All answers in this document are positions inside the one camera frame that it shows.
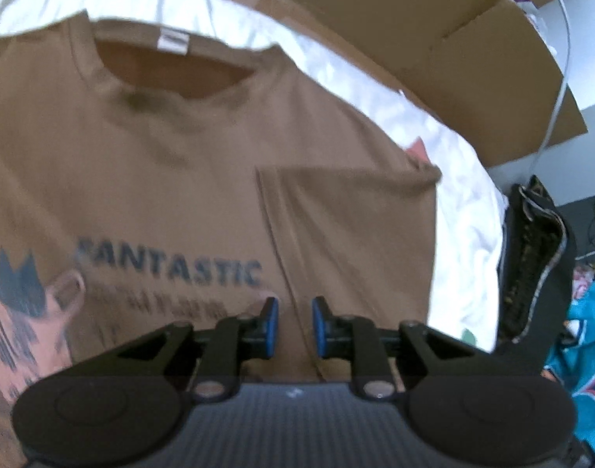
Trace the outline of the brown printed t-shirt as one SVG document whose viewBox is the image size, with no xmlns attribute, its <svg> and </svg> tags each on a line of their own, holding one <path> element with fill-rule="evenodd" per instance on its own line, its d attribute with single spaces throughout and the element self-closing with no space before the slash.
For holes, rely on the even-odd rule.
<svg viewBox="0 0 595 468">
<path fill-rule="evenodd" d="M 32 383 L 171 322 L 279 302 L 259 380 L 332 380 L 313 298 L 428 318 L 439 169 L 282 51 L 78 14 L 0 38 L 0 467 Z"/>
</svg>

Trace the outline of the cream bear print bedsheet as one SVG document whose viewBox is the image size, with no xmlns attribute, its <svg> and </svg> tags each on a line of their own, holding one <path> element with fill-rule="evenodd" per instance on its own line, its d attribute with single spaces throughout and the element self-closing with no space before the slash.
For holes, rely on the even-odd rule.
<svg viewBox="0 0 595 468">
<path fill-rule="evenodd" d="M 490 351 L 498 323 L 497 264 L 506 202 L 473 147 L 321 40 L 231 0 L 0 0 L 0 36 L 41 28 L 78 12 L 130 19 L 216 38 L 237 48 L 278 44 L 307 75 L 372 119 L 396 144 L 422 140 L 437 186 L 436 259 L 428 324 Z"/>
</svg>

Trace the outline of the black folded garment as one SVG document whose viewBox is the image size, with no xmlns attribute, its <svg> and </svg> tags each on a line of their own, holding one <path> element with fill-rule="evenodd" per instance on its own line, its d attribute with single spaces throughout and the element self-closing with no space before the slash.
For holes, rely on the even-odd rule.
<svg viewBox="0 0 595 468">
<path fill-rule="evenodd" d="M 535 374 L 564 332 L 575 269 L 575 237 L 537 176 L 512 186 L 498 264 L 495 354 Z"/>
</svg>

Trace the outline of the teal cartoon print blanket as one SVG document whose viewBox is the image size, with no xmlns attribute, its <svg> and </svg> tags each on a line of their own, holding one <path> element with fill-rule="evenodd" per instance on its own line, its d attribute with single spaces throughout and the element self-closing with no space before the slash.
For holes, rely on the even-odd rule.
<svg viewBox="0 0 595 468">
<path fill-rule="evenodd" d="M 595 450 L 595 278 L 578 266 L 565 332 L 551 349 L 545 375 L 562 383 L 577 408 L 575 436 Z"/>
</svg>

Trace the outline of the brown cardboard sheet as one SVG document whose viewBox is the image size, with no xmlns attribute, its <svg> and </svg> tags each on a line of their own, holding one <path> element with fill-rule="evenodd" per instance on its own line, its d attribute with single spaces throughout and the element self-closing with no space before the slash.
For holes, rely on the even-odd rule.
<svg viewBox="0 0 595 468">
<path fill-rule="evenodd" d="M 406 89 L 488 167 L 581 135 L 575 98 L 511 0 L 232 0 Z"/>
</svg>

